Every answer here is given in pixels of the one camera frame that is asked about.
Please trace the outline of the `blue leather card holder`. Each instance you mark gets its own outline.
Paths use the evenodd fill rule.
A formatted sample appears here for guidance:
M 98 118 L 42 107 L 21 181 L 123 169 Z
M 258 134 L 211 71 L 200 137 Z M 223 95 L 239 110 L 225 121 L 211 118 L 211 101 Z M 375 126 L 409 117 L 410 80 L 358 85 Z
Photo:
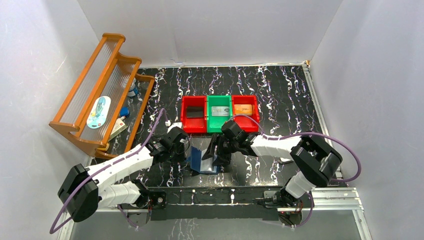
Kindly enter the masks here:
M 189 164 L 190 169 L 204 175 L 216 175 L 219 169 L 213 162 L 217 159 L 215 154 L 213 157 L 202 160 L 206 150 L 200 150 L 194 146 L 190 147 L 189 155 L 185 162 Z

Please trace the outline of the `black card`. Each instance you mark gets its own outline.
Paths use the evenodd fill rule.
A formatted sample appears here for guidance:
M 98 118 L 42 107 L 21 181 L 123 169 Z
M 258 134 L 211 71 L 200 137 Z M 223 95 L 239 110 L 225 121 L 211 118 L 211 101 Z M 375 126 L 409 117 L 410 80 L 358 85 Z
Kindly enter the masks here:
M 186 108 L 186 118 L 195 119 L 204 117 L 204 108 L 201 106 L 188 106 Z

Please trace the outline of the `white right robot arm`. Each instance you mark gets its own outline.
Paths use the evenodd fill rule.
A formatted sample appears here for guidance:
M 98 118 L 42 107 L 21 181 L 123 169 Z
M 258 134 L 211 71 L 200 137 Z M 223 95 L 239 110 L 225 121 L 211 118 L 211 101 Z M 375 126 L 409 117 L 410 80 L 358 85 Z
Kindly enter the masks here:
M 327 187 L 343 161 L 342 156 L 325 139 L 325 135 L 317 132 L 283 137 L 248 133 L 235 121 L 229 120 L 221 127 L 221 133 L 213 134 L 201 160 L 212 159 L 213 166 L 224 166 L 237 152 L 245 156 L 291 160 L 299 171 L 282 187 L 275 197 L 275 203 L 295 207 L 304 194 L 316 187 Z

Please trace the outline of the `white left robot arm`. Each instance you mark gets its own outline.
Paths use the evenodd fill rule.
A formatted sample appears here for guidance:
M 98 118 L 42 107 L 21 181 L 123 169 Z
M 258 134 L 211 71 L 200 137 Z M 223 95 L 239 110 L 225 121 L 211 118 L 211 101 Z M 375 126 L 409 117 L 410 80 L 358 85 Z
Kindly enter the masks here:
M 188 134 L 176 126 L 162 137 L 151 137 L 146 144 L 138 144 L 103 163 L 88 167 L 77 164 L 67 174 L 58 197 L 76 223 L 88 219 L 98 209 L 122 204 L 164 208 L 164 192 L 151 191 L 136 179 L 121 184 L 118 181 L 158 163 L 183 161 L 188 140 Z

